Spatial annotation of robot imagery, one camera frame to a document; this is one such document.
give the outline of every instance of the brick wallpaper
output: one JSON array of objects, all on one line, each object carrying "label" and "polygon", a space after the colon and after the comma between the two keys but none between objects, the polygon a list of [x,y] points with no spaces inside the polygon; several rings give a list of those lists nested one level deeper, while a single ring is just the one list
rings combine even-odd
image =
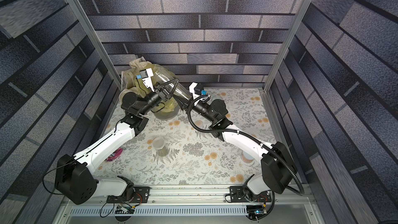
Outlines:
[{"label": "brick wallpaper", "polygon": [[118,89],[65,0],[0,0],[0,60],[0,222],[51,224],[42,176],[100,137]]},{"label": "brick wallpaper", "polygon": [[398,219],[397,0],[312,0],[270,90],[327,224]]},{"label": "brick wallpaper", "polygon": [[117,71],[144,56],[204,85],[261,87],[301,0],[79,0]]}]

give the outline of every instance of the metal rail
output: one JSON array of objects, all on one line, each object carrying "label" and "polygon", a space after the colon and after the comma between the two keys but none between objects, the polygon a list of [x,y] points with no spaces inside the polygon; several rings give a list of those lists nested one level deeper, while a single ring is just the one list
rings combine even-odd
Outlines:
[{"label": "metal rail", "polygon": [[268,91],[271,87],[272,82],[275,79],[276,73],[279,70],[279,67],[281,66],[283,58],[286,56],[287,49],[290,46],[290,43],[293,40],[293,37],[296,34],[297,29],[299,28],[299,25],[301,23],[302,18],[304,17],[305,13],[307,12],[308,6],[310,6],[311,0],[302,0],[300,8],[298,9],[295,19],[293,20],[292,25],[290,26],[285,41],[283,41],[281,49],[279,50],[279,53],[276,56],[275,62],[272,65],[271,72],[267,76],[267,80],[264,83],[263,86],[263,91]]},{"label": "metal rail", "polygon": [[94,45],[96,51],[98,52],[99,56],[101,57],[103,63],[105,64],[106,68],[109,71],[110,76],[116,83],[117,87],[121,91],[121,79],[118,75],[115,67],[111,59],[109,58],[108,53],[106,52],[105,48],[103,47],[100,38],[97,36],[97,33],[94,30],[94,27],[91,25],[90,20],[88,19],[86,13],[83,10],[82,5],[80,4],[79,0],[67,0],[69,6],[72,8],[73,13],[75,13],[77,19],[79,20],[80,24],[82,25],[84,31],[86,32],[88,38]]}]

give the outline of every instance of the white robot arm segment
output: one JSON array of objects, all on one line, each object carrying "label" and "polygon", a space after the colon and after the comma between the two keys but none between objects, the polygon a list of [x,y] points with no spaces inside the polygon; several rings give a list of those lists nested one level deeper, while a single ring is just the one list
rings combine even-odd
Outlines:
[{"label": "white robot arm segment", "polygon": [[93,174],[107,157],[134,136],[134,128],[126,123],[118,123],[116,132],[112,130],[91,146],[77,152],[75,157],[81,157],[77,161],[86,162],[86,167]]}]

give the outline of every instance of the pink object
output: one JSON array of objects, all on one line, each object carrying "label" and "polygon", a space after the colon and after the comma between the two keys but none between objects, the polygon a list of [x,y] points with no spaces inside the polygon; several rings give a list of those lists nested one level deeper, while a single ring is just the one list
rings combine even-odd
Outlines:
[{"label": "pink object", "polygon": [[120,157],[120,154],[122,154],[123,149],[122,148],[117,148],[115,152],[113,152],[105,161],[111,162],[115,160],[116,158]]}]

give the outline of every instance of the black corrugated cable conduit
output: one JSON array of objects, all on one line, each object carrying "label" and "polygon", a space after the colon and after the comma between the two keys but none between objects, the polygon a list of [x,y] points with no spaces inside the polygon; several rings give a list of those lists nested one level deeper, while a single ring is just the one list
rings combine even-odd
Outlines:
[{"label": "black corrugated cable conduit", "polygon": [[[195,104],[195,102],[197,102],[198,100],[202,99],[206,97],[206,95],[201,95],[199,97],[197,97],[195,100],[193,100],[187,108],[187,117],[188,117],[188,121],[190,122],[191,126],[198,132],[204,132],[204,133],[212,133],[212,132],[234,132],[234,133],[238,133],[237,130],[233,130],[233,129],[217,129],[217,130],[206,130],[206,129],[201,129],[199,127],[197,127],[195,125],[195,123],[192,120],[191,117],[191,111],[192,108]],[[296,176],[296,174],[294,173],[293,169],[286,163],[286,161],[279,156],[276,152],[274,152],[271,148],[267,147],[266,145],[264,145],[263,143],[261,143],[257,138],[245,133],[245,132],[241,132],[239,131],[239,135],[243,135],[245,137],[250,138],[251,140],[253,140],[254,142],[256,142],[257,144],[259,144],[262,148],[266,149],[274,158],[276,158],[291,174],[292,178],[294,179],[294,181],[297,184],[297,187],[299,189],[299,191],[297,191],[296,189],[290,187],[290,186],[286,186],[286,189],[293,191],[294,193],[298,194],[298,195],[304,195],[304,188],[302,187],[302,184],[299,180],[299,178]]]}]

